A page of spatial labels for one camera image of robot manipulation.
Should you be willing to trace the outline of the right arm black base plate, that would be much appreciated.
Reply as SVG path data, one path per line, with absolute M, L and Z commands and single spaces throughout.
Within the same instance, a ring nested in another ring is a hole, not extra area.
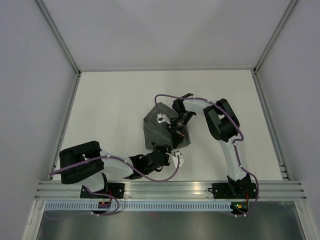
M 255 183 L 250 183 L 247 187 L 236 188 L 229 183 L 212 183 L 208 192 L 213 194 L 214 199 L 247 199 L 257 198 L 257 187 Z

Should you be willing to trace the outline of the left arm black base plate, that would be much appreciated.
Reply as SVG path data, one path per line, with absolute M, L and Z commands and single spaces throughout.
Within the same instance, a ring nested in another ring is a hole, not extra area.
M 124 183 L 108 183 L 106 189 L 102 189 L 96 192 L 99 195 L 89 193 L 84 186 L 81 187 L 80 198 L 81 199 L 109 199 L 108 196 L 111 195 L 116 199 L 123 199 L 125 193 Z

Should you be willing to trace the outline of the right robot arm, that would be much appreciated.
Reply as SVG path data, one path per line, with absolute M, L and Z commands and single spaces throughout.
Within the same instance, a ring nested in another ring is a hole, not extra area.
M 241 163 L 237 145 L 244 140 L 244 136 L 229 102 L 224 98 L 210 102 L 192 96 L 188 93 L 173 101 L 172 108 L 178 116 L 171 119 L 166 127 L 171 135 L 173 148 L 177 148 L 187 138 L 187 123 L 192 116 L 204 116 L 209 132 L 219 142 L 227 164 L 228 184 L 213 188 L 211 192 L 218 199 L 257 199 L 258 185 L 252 182 L 253 175 Z

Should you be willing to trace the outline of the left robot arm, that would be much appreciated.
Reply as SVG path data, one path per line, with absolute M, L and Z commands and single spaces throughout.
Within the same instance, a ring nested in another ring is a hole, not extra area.
M 164 166 L 169 166 L 169 154 L 172 147 L 158 145 L 152 152 L 143 155 L 125 157 L 126 163 L 114 158 L 102 158 L 89 163 L 65 169 L 60 173 L 63 185 L 82 184 L 98 198 L 104 198 L 109 193 L 107 174 L 122 179 L 137 180 L 143 175 L 160 172 Z M 62 169 L 96 157 L 107 156 L 108 153 L 100 147 L 98 141 L 89 141 L 80 145 L 66 148 L 59 153 Z

